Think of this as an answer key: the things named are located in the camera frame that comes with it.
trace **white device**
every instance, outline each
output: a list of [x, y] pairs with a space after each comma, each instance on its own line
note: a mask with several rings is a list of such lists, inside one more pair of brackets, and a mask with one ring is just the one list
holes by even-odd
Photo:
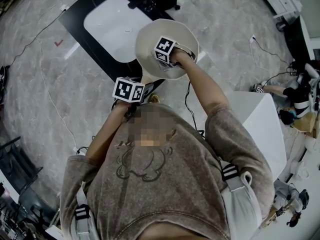
[[115, 81], [112, 97], [129, 103], [140, 102], [144, 89], [145, 85], [143, 83], [118, 77]]

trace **black strap buckle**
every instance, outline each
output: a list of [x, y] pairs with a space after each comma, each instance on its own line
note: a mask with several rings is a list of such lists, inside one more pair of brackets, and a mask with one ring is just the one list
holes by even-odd
[[89, 210], [90, 208], [88, 205], [86, 204], [80, 205], [74, 212], [75, 220], [78, 221], [78, 220], [90, 218]]
[[240, 176], [240, 173], [237, 165], [228, 164], [226, 167], [222, 169], [222, 180], [224, 182], [239, 176]]

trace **power cable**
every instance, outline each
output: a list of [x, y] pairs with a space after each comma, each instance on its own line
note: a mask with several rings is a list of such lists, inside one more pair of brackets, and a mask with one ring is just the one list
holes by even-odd
[[263, 49], [263, 48], [261, 47], [261, 45], [258, 43], [258, 41], [257, 41], [257, 39], [256, 39], [255, 37], [252, 37], [252, 39], [256, 42], [256, 44], [260, 47], [260, 49], [261, 49], [262, 51], [264, 51], [264, 52], [266, 52], [266, 53], [268, 53], [268, 54], [270, 54], [270, 55], [277, 56], [277, 57], [280, 59], [280, 61], [282, 61], [283, 63], [285, 63], [287, 66], [289, 66], [289, 64], [288, 64], [285, 60], [283, 60], [278, 54], [272, 53], [272, 52], [270, 52], [270, 51], [267, 51], [267, 50]]
[[253, 54], [252, 48], [251, 48], [251, 42], [249, 42], [249, 48], [250, 48], [250, 54], [251, 54], [252, 60], [253, 60], [253, 62], [255, 63], [255, 65], [256, 65], [259, 69], [270, 71], [269, 69], [264, 68], [264, 67], [261, 67], [261, 66], [258, 64], [259, 58], [258, 58], [258, 60], [255, 60], [255, 57], [254, 57], [254, 54]]
[[283, 74], [291, 74], [291, 72], [278, 73], [278, 74], [274, 75], [273, 77], [270, 77], [270, 78], [264, 83], [264, 85], [263, 85], [261, 88], [264, 89], [264, 87], [267, 85], [267, 83], [268, 83], [271, 79], [273, 79], [273, 78], [275, 78], [275, 77], [277, 77], [277, 76], [279, 76], [279, 75], [283, 75]]
[[88, 151], [88, 148], [89, 148], [88, 146], [82, 146], [82, 147], [80, 147], [80, 148], [76, 151], [76, 154], [79, 155], [79, 154], [80, 154], [80, 150], [82, 150], [82, 149], [85, 149], [86, 151]]
[[49, 25], [47, 25], [45, 28], [43, 28], [43, 29], [35, 36], [35, 38], [23, 48], [22, 52], [21, 52], [19, 55], [16, 55], [16, 56], [14, 57], [12, 63], [11, 63], [10, 65], [8, 65], [8, 66], [11, 67], [11, 66], [13, 65], [13, 63], [16, 61], [16, 58], [20, 57], [20, 56], [25, 52], [26, 48], [27, 48], [29, 45], [31, 45], [31, 44], [37, 39], [37, 37], [38, 37], [45, 29], [47, 29], [50, 25], [52, 25], [65, 11], [66, 11], [66, 9], [64, 9], [64, 10], [59, 14], [59, 16], [56, 17]]
[[68, 128], [68, 126], [67, 126], [67, 124], [66, 124], [66, 121], [65, 121], [65, 120], [62, 118], [62, 116], [60, 115], [56, 104], [54, 103], [54, 101], [53, 101], [52, 98], [51, 98], [51, 94], [50, 94], [50, 92], [49, 92], [49, 89], [47, 88], [46, 80], [45, 80], [45, 76], [44, 76], [44, 71], [43, 71], [43, 68], [42, 68], [42, 47], [41, 47], [41, 43], [39, 42], [39, 39], [38, 39], [37, 37], [35, 37], [35, 38], [36, 38], [36, 40], [38, 41], [38, 43], [39, 43], [39, 45], [40, 45], [40, 55], [41, 55], [41, 58], [40, 58], [40, 59], [41, 59], [41, 64], [40, 64], [40, 66], [41, 66], [41, 75], [42, 75], [42, 79], [43, 79], [43, 83], [44, 83], [44, 88], [46, 89], [47, 93], [49, 94], [50, 101], [51, 101], [51, 103], [53, 104], [53, 106], [54, 106], [54, 108], [55, 108], [58, 116], [59, 116], [60, 119], [63, 121], [63, 124], [64, 124], [65, 128], [66, 128], [66, 129], [68, 130], [68, 132], [71, 134], [71, 136], [72, 136], [72, 138], [73, 138], [73, 142], [74, 142], [75, 148], [77, 148], [77, 143], [76, 143], [75, 136], [74, 136], [74, 134], [69, 130], [69, 128]]
[[184, 98], [184, 104], [186, 106], [186, 108], [189, 110], [191, 116], [192, 116], [192, 120], [193, 120], [193, 123], [194, 123], [194, 128], [195, 130], [204, 138], [204, 133], [205, 131], [204, 130], [198, 130], [197, 129], [197, 124], [196, 124], [196, 119], [195, 119], [195, 113], [189, 108], [188, 104], [187, 104], [187, 98], [189, 96], [189, 93], [190, 93], [190, 85], [191, 85], [191, 81], [189, 81], [189, 84], [188, 84], [188, 89], [186, 91], [186, 94], [185, 94], [185, 98]]

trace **gray marble floor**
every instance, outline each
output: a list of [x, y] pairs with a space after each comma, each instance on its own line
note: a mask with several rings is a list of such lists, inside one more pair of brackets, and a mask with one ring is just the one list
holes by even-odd
[[[62, 5], [70, 6], [75, 1], [18, 0], [0, 18], [1, 64], [10, 64], [61, 13]], [[284, 36], [277, 31], [273, 13], [264, 0], [184, 0], [181, 10], [168, 13], [198, 38], [205, 54], [199, 65], [226, 93], [247, 91], [250, 85], [286, 70], [285, 63], [255, 44], [252, 53], [259, 66], [254, 63], [249, 47], [253, 34], [265, 49], [291, 61]], [[54, 42], [61, 40], [56, 47]], [[52, 206], [57, 206], [68, 157], [74, 154], [75, 146], [90, 144], [113, 103], [113, 82], [81, 47], [65, 57], [76, 43], [58, 21], [43, 31], [10, 68], [2, 117], [9, 137], [21, 136], [20, 144], [30, 159], [43, 167], [32, 188]], [[289, 79], [280, 76], [273, 83]], [[192, 123], [184, 105], [188, 82], [186, 76], [166, 81], [157, 91], [161, 102]], [[192, 88], [188, 104], [197, 126], [203, 128], [206, 115]], [[296, 138], [296, 132], [284, 125], [282, 129], [287, 158], [291, 153], [291, 158], [299, 155], [304, 137]]]

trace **white cable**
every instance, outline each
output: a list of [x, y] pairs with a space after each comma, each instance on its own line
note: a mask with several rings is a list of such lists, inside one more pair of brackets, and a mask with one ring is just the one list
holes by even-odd
[[57, 109], [57, 106], [55, 105], [54, 101], [53, 101], [53, 100], [52, 100], [52, 98], [51, 98], [51, 95], [50, 95], [49, 89], [47, 88], [46, 80], [45, 80], [45, 77], [44, 77], [44, 72], [43, 72], [43, 69], [42, 69], [42, 47], [41, 47], [41, 43], [39, 42], [39, 40], [38, 40], [38, 38], [37, 38], [37, 37], [36, 37], [36, 40], [38, 41], [38, 43], [39, 43], [39, 45], [40, 45], [40, 54], [41, 54], [41, 75], [42, 75], [42, 79], [43, 79], [43, 82], [44, 82], [44, 87], [45, 87], [45, 89], [46, 89], [47, 93], [49, 94], [50, 101], [52, 102], [53, 106], [55, 107], [55, 110], [56, 110], [56, 112], [57, 112], [58, 116], [59, 116], [59, 117], [61, 118], [61, 120], [63, 121], [65, 128], [66, 128], [66, 129], [68, 130], [68, 132], [72, 135], [73, 142], [74, 142], [74, 146], [75, 146], [75, 148], [77, 148], [77, 143], [76, 143], [75, 136], [74, 136], [74, 134], [69, 130], [69, 128], [67, 127], [65, 120], [61, 117], [61, 115], [60, 115], [60, 113], [59, 113], [59, 111], [58, 111], [58, 109]]
[[250, 41], [249, 41], [249, 47], [250, 47], [251, 57], [252, 57], [252, 60], [254, 61], [255, 65], [256, 65], [259, 69], [270, 71], [270, 69], [267, 69], [267, 68], [264, 68], [264, 67], [261, 67], [261, 66], [258, 65], [259, 60], [255, 60], [255, 57], [254, 57], [254, 55], [253, 55], [253, 53], [252, 53], [252, 48], [251, 48], [251, 42], [250, 42]]

